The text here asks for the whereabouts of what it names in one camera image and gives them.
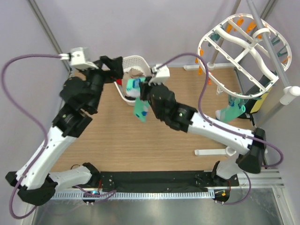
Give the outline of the white round clip hanger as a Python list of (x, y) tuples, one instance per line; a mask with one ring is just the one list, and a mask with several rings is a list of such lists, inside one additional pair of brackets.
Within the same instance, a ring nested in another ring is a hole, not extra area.
[[(282, 56), (285, 59), (280, 63), (281, 68), (286, 71), (292, 62), (292, 51), (287, 40), (281, 35), (277, 30), (270, 26), (266, 21), (262, 21), (263, 28), (258, 29), (253, 34), (251, 31), (256, 27), (256, 23), (251, 14), (233, 14), (221, 23), (211, 29), (207, 34), (205, 34), (199, 42), (198, 53), (200, 55), (204, 54), (203, 47), (205, 44), (213, 47), (219, 54), (225, 57), (226, 63), (207, 63), (203, 64), (200, 60), (195, 60), (198, 65), (198, 71), (203, 72), (205, 68), (212, 71), (216, 68), (233, 67), (241, 72), (253, 85), (259, 87), (259, 91), (256, 94), (241, 94), (230, 90), (225, 87), (211, 72), (209, 72), (209, 78), (212, 82), (217, 85), (217, 92), (225, 92), (230, 96), (242, 99), (258, 99), (264, 93), (270, 90), (272, 86), (279, 80), (279, 76), (272, 72), (266, 65), (263, 56), (270, 57), (270, 51), (263, 46), (262, 34), (265, 33), (271, 39), (271, 44), (282, 44), (283, 47), (276, 53), (276, 57), (280, 58)], [(217, 41), (223, 39), (239, 47), (242, 47), (241, 53), (233, 57), (224, 50)], [(251, 55), (255, 61), (255, 65), (262, 72), (264, 76), (267, 77), (268, 82), (262, 84), (253, 75), (251, 75), (242, 65), (241, 61), (247, 56)]]

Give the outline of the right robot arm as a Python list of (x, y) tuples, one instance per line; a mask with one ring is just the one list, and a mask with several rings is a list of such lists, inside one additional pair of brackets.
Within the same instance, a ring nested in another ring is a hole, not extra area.
[(215, 163), (211, 180), (221, 186), (232, 176), (245, 171), (259, 174), (265, 154), (265, 131), (241, 129), (212, 119), (197, 109), (176, 101), (163, 84), (139, 83), (140, 99), (150, 104), (155, 117), (171, 129), (205, 136), (235, 151), (227, 160)]

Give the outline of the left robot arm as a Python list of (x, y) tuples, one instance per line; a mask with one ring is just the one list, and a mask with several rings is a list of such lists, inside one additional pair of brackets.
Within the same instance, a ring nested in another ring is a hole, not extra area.
[(6, 180), (23, 202), (41, 206), (55, 193), (74, 186), (93, 188), (100, 180), (99, 170), (90, 163), (64, 172), (51, 172), (62, 153), (83, 133), (98, 111), (104, 85), (123, 77), (123, 58), (101, 56), (97, 61), (75, 60), (71, 54), (60, 54), (85, 75), (65, 81), (60, 97), (63, 107), (49, 130), (43, 129), (44, 141), (30, 160), (18, 171), (8, 172)]

